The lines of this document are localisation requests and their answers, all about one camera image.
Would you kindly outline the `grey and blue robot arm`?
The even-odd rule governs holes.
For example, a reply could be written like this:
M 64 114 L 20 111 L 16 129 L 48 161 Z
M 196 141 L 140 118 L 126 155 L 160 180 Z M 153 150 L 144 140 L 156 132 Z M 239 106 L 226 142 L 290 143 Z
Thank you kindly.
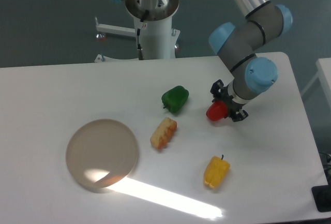
M 125 2 L 134 28 L 97 25 L 100 32 L 132 35 L 140 60 L 175 57 L 179 32 L 172 27 L 172 18 L 178 10 L 179 0 L 113 1 Z M 284 5 L 274 5 L 270 0 L 235 1 L 246 23 L 240 27 L 224 23 L 208 39 L 213 52 L 233 76 L 229 84 L 218 80 L 212 85 L 213 101 L 206 111 L 212 122 L 223 118 L 234 122 L 244 120 L 248 116 L 244 105 L 276 82 L 276 65 L 268 58 L 257 56 L 255 51 L 285 34 L 293 23 L 292 14 Z

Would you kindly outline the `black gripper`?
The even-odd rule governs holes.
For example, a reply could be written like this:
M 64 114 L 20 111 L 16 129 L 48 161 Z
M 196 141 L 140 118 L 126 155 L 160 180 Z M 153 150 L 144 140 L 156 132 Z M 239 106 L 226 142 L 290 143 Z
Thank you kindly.
M 212 102 L 222 100 L 229 109 L 228 117 L 233 122 L 240 122 L 247 118 L 248 113 L 242 109 L 245 101 L 237 96 L 233 89 L 233 84 L 230 83 L 224 86 L 223 82 L 219 79 L 212 84 L 210 93 L 213 96 Z

